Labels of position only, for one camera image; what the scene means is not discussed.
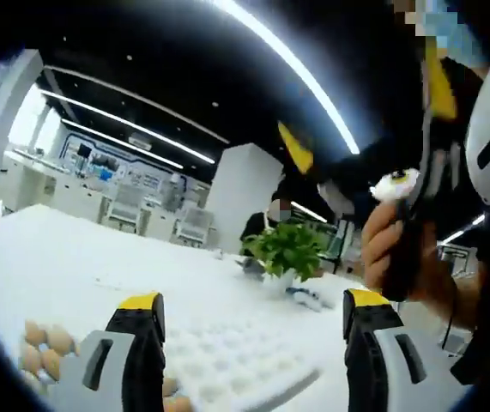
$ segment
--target potted plant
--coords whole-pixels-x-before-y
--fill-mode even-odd
[[[248,236],[243,247],[261,262],[280,293],[292,286],[293,279],[302,282],[314,276],[320,264],[321,251],[317,234],[302,224],[279,223],[275,229]]]

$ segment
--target ceiling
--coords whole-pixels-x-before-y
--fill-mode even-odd
[[[282,149],[277,121],[324,142],[323,161],[337,164],[336,181],[352,196],[421,157],[421,84],[414,36],[385,2],[366,10],[356,2],[241,1],[312,73],[342,115],[360,148],[352,155],[327,112],[296,73],[252,30],[199,0],[163,0],[138,6],[21,9],[15,44],[38,48],[59,90],[43,73],[41,88],[94,106],[213,158],[225,148],[254,142],[279,159],[296,202],[331,218],[313,182],[302,178]],[[4,16],[7,25],[10,17]],[[445,62],[459,99],[465,134],[481,85]],[[138,94],[122,94],[80,73]],[[62,118],[125,141],[128,125],[48,98]],[[161,110],[164,106],[179,117]],[[152,152],[210,183],[215,165],[153,140]],[[463,182],[437,213],[441,239],[481,212],[463,169]]]

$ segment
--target egg carton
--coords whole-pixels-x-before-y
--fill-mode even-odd
[[[175,377],[202,412],[271,411],[320,376],[282,332],[251,321],[172,327],[165,376]]]

